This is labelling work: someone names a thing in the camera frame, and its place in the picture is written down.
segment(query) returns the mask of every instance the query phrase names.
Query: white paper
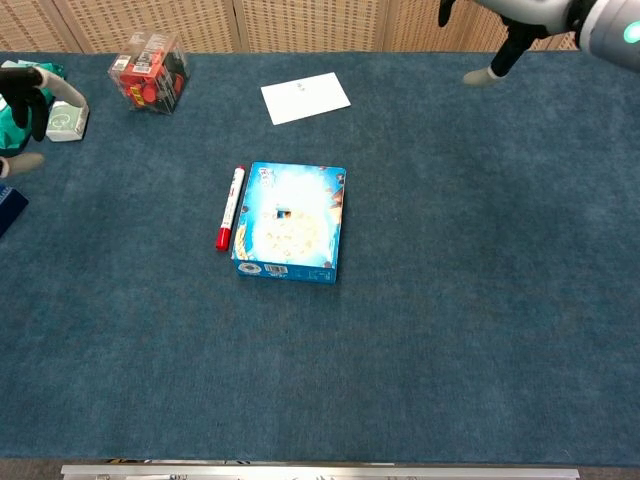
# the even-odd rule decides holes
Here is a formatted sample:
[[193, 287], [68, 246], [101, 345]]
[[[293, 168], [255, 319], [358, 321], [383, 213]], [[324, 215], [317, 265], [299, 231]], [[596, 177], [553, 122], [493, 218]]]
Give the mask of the white paper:
[[274, 125], [351, 105], [335, 73], [262, 87]]

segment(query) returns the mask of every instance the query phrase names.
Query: table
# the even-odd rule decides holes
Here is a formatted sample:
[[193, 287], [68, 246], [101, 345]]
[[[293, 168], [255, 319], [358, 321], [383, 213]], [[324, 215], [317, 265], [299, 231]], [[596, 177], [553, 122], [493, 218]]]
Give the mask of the table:
[[[526, 55], [191, 55], [173, 116], [112, 55], [53, 60], [78, 143], [11, 184], [0, 455], [640, 465], [637, 77]], [[274, 127], [260, 86], [336, 72], [352, 106]], [[233, 168], [347, 169], [338, 282], [241, 278]]]

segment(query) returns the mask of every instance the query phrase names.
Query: dark blue box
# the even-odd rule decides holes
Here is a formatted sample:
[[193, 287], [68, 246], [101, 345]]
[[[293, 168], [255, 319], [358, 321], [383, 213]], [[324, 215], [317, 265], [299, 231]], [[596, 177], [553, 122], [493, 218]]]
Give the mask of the dark blue box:
[[24, 198], [15, 188], [0, 183], [0, 237], [28, 203], [29, 200]]

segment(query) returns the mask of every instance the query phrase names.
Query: clear plastic box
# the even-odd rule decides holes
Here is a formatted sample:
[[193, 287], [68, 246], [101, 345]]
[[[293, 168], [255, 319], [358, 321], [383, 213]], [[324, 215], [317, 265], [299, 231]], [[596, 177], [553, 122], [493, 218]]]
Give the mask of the clear plastic box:
[[171, 114], [189, 80], [189, 67], [178, 35], [135, 32], [109, 76], [132, 109]]

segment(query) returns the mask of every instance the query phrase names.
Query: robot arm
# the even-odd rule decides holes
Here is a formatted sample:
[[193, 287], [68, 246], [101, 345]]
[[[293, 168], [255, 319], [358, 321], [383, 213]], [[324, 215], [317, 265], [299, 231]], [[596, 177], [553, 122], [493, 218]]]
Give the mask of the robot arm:
[[[29, 124], [31, 110], [31, 135], [37, 141], [44, 138], [49, 119], [49, 106], [41, 88], [48, 88], [59, 100], [75, 107], [82, 108], [87, 104], [81, 93], [48, 70], [40, 67], [0, 68], [0, 98], [11, 108], [13, 121], [20, 128]], [[0, 157], [0, 178], [32, 170], [43, 161], [44, 157], [38, 153]]]
[[[444, 27], [455, 0], [440, 0]], [[469, 85], [491, 85], [536, 39], [573, 31], [577, 46], [603, 60], [640, 71], [640, 0], [476, 0], [499, 14], [508, 36], [491, 65], [464, 77]]]

